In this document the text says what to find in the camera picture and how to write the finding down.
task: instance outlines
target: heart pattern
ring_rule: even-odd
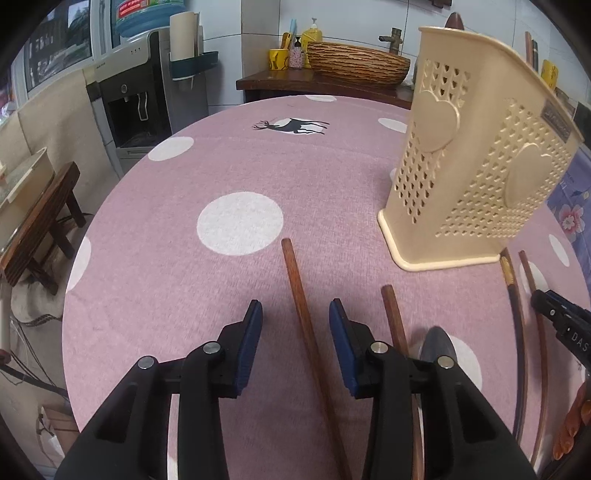
[[[447,146],[460,128],[460,112],[456,106],[447,100],[438,100],[430,90],[415,95],[413,117],[421,150],[427,153]]]
[[[552,156],[544,154],[537,144],[526,143],[517,153],[505,182],[505,205],[514,208],[531,196],[552,170]]]

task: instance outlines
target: faucet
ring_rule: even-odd
[[[393,53],[394,55],[398,55],[398,49],[400,48],[400,45],[402,45],[402,30],[400,30],[399,28],[393,28],[392,29],[392,34],[389,37],[385,37],[383,35],[380,35],[378,37],[379,41],[389,41],[390,42],[390,53]]]

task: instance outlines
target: deer print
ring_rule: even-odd
[[[303,118],[285,118],[278,120],[273,124],[263,120],[253,125],[255,130],[276,130],[286,134],[321,134],[324,135],[324,130],[330,125],[328,122],[305,120]]]

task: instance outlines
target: wooden handle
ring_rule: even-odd
[[[312,327],[312,320],[310,311],[308,310],[308,303],[306,302],[306,295],[304,294],[304,287],[301,283],[300,270],[296,262],[296,255],[294,253],[291,240],[284,238],[281,240],[281,247],[283,248],[283,256],[285,258],[285,266],[287,267],[287,275],[290,279],[291,293],[294,297],[295,310],[300,319],[301,331],[304,334],[304,343],[306,344],[306,352],[308,353],[308,360],[312,367],[312,374],[314,382],[320,394],[320,402],[322,404],[322,413],[326,426],[329,430],[330,444],[335,455],[336,466],[341,480],[352,480],[349,462],[345,453],[345,446],[343,439],[340,436],[339,423],[336,418],[335,408],[330,397],[329,383],[326,376],[326,371],[322,364],[316,337],[314,336],[314,329]]]
[[[534,66],[534,46],[531,43],[531,33],[525,32],[525,61],[533,68]]]
[[[519,252],[521,264],[525,270],[527,283],[530,287],[530,292],[535,291],[535,280],[531,273],[530,263],[527,261],[525,251]],[[546,331],[544,327],[544,318],[539,313],[535,313],[535,322],[538,325],[538,336],[540,337],[540,368],[542,374],[542,400],[540,406],[540,419],[538,421],[538,432],[535,434],[534,451],[531,454],[531,464],[535,465],[540,452],[540,445],[542,436],[546,428],[546,418],[548,414],[548,347],[546,345]]]
[[[456,30],[464,30],[464,22],[462,21],[462,16],[457,12],[452,13],[447,19],[445,28],[455,28]]]
[[[400,309],[398,308],[398,300],[392,285],[384,285],[382,287],[382,298],[384,300],[384,308],[386,309],[386,317],[388,317],[388,325],[390,326],[390,335],[392,337],[392,345],[404,356],[408,355],[408,342],[406,334],[404,333],[404,325],[402,324],[402,317]],[[418,401],[416,395],[412,398],[413,409],[413,480],[423,480],[424,465],[423,465],[423,440],[421,438],[421,425],[418,413]]]
[[[525,409],[527,407],[527,387],[528,387],[528,365],[525,347],[525,319],[519,290],[515,281],[515,270],[509,256],[509,251],[505,248],[501,252],[501,268],[507,285],[509,301],[511,302],[511,312],[513,314],[513,324],[515,327],[515,344],[517,346],[517,399],[515,402],[515,420],[513,422],[513,437],[517,443],[521,443],[523,427],[525,423]]]

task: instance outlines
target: yellow soap bottle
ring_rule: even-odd
[[[308,61],[308,43],[311,41],[322,41],[322,31],[316,25],[314,17],[312,17],[312,26],[301,35],[301,50],[304,56],[304,68],[306,69],[311,68]]]

